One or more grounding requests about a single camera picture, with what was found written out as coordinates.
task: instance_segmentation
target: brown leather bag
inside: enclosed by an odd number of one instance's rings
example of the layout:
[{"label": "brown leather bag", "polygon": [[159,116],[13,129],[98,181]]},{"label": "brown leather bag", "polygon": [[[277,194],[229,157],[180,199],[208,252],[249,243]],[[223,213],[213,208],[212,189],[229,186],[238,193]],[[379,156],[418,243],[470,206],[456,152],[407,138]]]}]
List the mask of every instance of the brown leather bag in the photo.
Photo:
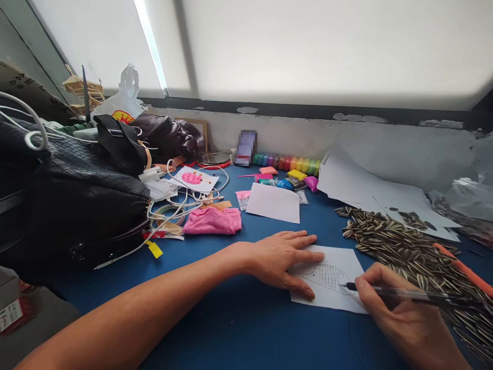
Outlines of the brown leather bag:
[{"label": "brown leather bag", "polygon": [[191,159],[205,152],[204,136],[186,121],[143,113],[130,126],[142,130],[139,140],[146,141],[149,148],[157,148],[150,151],[154,163],[166,163],[180,155]]}]

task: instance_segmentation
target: pink towel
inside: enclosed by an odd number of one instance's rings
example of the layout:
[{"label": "pink towel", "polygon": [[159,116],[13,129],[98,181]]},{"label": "pink towel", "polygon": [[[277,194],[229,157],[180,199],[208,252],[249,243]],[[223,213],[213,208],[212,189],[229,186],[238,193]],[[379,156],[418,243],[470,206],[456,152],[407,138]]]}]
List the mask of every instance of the pink towel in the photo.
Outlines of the pink towel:
[{"label": "pink towel", "polygon": [[238,230],[241,230],[238,208],[224,208],[223,212],[213,207],[195,210],[183,227],[184,234],[235,234]]}]

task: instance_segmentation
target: right hand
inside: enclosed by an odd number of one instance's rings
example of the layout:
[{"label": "right hand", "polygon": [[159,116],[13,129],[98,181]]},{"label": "right hand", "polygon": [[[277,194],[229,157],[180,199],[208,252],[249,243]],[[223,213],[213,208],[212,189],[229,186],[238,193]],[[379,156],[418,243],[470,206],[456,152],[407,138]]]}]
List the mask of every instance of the right hand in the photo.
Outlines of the right hand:
[{"label": "right hand", "polygon": [[412,368],[471,369],[436,307],[405,299],[389,310],[371,286],[418,289],[413,284],[380,263],[355,282],[366,310]]}]

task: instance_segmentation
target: desk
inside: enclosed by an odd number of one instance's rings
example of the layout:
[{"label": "desk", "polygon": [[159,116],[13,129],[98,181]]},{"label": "desk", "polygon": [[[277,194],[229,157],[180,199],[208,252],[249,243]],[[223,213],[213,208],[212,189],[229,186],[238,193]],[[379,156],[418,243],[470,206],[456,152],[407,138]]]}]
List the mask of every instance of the desk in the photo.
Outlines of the desk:
[{"label": "desk", "polygon": [[[258,172],[230,166],[230,183],[221,195],[238,206],[235,191],[249,190]],[[221,171],[209,171],[220,176]],[[101,270],[53,277],[52,286],[85,314],[120,293],[158,275],[204,258],[238,241],[256,242],[282,230],[318,235],[322,246],[354,248],[341,229],[347,220],[333,211],[341,202],[324,193],[306,190],[309,205],[300,205],[301,224],[292,224],[241,212],[243,229],[236,235],[188,235],[185,241],[154,241],[163,251],[155,259],[141,248]],[[461,260],[489,283],[493,282],[493,252],[460,237]],[[475,248],[487,258],[471,253]],[[374,262],[356,251],[366,270]],[[459,344],[473,366],[480,363]],[[368,315],[292,303],[289,292],[264,285],[250,276],[238,276],[211,291],[161,341],[143,369],[400,369],[407,365]]]}]

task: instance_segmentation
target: pen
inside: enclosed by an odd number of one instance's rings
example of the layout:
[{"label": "pen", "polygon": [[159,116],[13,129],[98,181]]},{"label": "pen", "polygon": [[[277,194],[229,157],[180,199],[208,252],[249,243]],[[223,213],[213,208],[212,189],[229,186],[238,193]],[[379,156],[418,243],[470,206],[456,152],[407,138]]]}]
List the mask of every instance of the pen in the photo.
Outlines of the pen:
[{"label": "pen", "polygon": [[[339,286],[357,291],[355,283],[339,284]],[[456,309],[484,308],[484,304],[478,300],[464,297],[458,294],[446,294],[424,292],[422,290],[400,289],[372,286],[380,297],[408,298],[416,303],[425,303],[437,307],[451,307]]]}]

